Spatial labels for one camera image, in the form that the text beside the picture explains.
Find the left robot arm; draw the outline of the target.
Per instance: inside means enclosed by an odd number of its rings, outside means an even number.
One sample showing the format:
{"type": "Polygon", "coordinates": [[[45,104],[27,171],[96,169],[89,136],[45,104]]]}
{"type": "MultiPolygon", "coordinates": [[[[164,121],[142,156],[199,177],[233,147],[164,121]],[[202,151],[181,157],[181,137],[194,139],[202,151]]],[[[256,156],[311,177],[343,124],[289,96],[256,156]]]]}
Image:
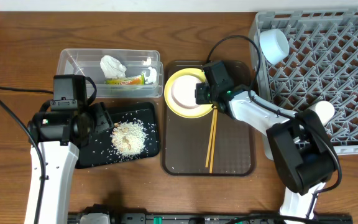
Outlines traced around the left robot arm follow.
{"type": "Polygon", "coordinates": [[[46,102],[26,128],[32,176],[26,223],[66,223],[75,169],[105,165],[113,122],[104,103],[46,102]]]}

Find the rice and nutshell pile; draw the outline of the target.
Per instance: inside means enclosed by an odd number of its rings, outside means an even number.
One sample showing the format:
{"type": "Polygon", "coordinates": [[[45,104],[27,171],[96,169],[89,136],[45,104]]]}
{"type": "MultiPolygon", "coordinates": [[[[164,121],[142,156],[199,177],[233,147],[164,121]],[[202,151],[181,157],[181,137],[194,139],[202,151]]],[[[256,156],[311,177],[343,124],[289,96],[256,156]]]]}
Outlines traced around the rice and nutshell pile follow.
{"type": "Polygon", "coordinates": [[[136,156],[145,148],[146,128],[141,120],[115,123],[112,129],[111,142],[120,156],[136,156]]]}

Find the yellow plate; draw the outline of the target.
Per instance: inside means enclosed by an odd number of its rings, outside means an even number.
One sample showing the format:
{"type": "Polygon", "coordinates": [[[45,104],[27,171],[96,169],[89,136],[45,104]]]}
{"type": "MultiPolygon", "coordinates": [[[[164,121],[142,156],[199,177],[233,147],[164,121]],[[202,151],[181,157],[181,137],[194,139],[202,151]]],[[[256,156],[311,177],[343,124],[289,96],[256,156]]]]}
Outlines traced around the yellow plate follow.
{"type": "Polygon", "coordinates": [[[171,89],[175,79],[180,76],[184,75],[192,75],[197,77],[201,80],[202,83],[206,82],[206,77],[204,72],[198,68],[184,68],[177,72],[175,72],[167,81],[164,89],[164,98],[165,102],[167,103],[168,107],[177,115],[184,117],[184,118],[200,118],[204,115],[207,115],[209,112],[213,110],[212,104],[209,105],[198,105],[197,108],[194,109],[186,109],[182,108],[181,106],[177,105],[172,96],[171,96],[171,89]]]}

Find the white cup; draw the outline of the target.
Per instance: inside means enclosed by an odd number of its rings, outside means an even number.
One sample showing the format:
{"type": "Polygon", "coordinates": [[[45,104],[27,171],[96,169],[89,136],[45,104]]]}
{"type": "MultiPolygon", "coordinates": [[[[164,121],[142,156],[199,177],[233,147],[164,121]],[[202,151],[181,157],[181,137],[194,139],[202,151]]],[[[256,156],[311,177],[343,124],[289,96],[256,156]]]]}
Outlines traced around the white cup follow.
{"type": "Polygon", "coordinates": [[[328,101],[319,101],[311,105],[308,109],[314,111],[318,115],[323,126],[327,125],[335,115],[334,106],[328,101]]]}

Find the small white tissue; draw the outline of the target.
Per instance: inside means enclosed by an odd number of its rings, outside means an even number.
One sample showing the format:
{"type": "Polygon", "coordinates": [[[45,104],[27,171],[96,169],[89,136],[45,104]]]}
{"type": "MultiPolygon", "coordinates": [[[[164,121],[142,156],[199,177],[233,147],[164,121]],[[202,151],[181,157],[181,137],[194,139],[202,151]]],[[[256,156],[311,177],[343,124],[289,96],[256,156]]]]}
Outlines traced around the small white tissue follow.
{"type": "Polygon", "coordinates": [[[153,67],[148,68],[148,72],[145,74],[145,84],[151,85],[156,82],[157,79],[157,71],[153,67]]]}

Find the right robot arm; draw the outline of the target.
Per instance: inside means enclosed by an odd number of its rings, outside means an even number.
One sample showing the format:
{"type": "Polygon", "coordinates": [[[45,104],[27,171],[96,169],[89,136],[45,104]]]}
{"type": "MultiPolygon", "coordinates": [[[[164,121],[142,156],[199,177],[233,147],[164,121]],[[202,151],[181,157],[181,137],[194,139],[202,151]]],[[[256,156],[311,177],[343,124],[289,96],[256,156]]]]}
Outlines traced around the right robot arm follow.
{"type": "Polygon", "coordinates": [[[278,220],[313,223],[318,196],[335,189],[342,179],[338,156],[319,114],[277,107],[244,85],[199,83],[195,98],[197,104],[212,104],[267,137],[275,168],[286,187],[278,220]]]}

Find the light blue bowl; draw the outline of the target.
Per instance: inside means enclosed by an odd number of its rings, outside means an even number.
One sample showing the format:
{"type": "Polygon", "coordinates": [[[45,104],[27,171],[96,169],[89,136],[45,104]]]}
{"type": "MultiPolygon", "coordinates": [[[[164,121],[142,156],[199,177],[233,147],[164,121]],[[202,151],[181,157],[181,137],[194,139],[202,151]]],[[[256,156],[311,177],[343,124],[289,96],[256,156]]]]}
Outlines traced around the light blue bowl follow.
{"type": "Polygon", "coordinates": [[[279,29],[270,29],[260,33],[260,47],[265,59],[272,65],[281,62],[289,55],[289,43],[285,34],[279,29]]]}

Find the green snack wrapper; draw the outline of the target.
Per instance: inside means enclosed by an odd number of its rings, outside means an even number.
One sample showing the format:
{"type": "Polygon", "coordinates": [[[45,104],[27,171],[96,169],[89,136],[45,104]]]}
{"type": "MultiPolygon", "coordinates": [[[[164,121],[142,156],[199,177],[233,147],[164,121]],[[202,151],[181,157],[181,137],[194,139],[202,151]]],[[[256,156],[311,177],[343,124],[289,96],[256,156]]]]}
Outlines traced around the green snack wrapper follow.
{"type": "Polygon", "coordinates": [[[105,84],[107,85],[144,85],[144,75],[138,75],[133,77],[125,77],[120,79],[106,79],[105,84]]]}

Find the white rice bowl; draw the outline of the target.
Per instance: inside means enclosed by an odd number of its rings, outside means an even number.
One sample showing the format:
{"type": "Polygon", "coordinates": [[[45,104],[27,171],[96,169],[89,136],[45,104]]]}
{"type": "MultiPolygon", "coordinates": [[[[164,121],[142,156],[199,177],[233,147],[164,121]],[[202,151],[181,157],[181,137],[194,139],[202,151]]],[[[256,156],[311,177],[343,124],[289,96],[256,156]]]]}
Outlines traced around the white rice bowl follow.
{"type": "Polygon", "coordinates": [[[182,108],[197,108],[195,90],[199,83],[201,83],[201,80],[192,75],[184,75],[175,79],[171,89],[174,102],[182,108]]]}

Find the wooden chopstick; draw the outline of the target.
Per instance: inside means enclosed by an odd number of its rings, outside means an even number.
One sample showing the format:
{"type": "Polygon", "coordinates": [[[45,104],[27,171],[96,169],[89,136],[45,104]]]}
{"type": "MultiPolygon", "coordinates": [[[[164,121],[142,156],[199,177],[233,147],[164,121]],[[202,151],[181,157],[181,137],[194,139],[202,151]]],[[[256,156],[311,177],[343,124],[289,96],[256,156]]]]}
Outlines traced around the wooden chopstick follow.
{"type": "Polygon", "coordinates": [[[207,154],[206,154],[206,162],[205,162],[205,168],[209,167],[209,160],[210,160],[210,152],[211,152],[211,146],[212,146],[212,140],[213,140],[213,136],[214,136],[214,127],[215,127],[215,120],[216,120],[216,109],[213,108],[212,110],[213,115],[212,115],[212,120],[211,120],[211,129],[210,129],[210,133],[209,133],[209,141],[208,141],[208,149],[207,149],[207,154]]]}
{"type": "Polygon", "coordinates": [[[217,118],[218,118],[218,110],[216,109],[216,120],[215,120],[215,127],[214,127],[214,136],[212,140],[212,146],[211,146],[211,154],[210,154],[210,160],[209,160],[209,173],[213,173],[213,162],[214,162],[214,150],[215,150],[215,141],[216,141],[216,126],[217,126],[217,118]]]}

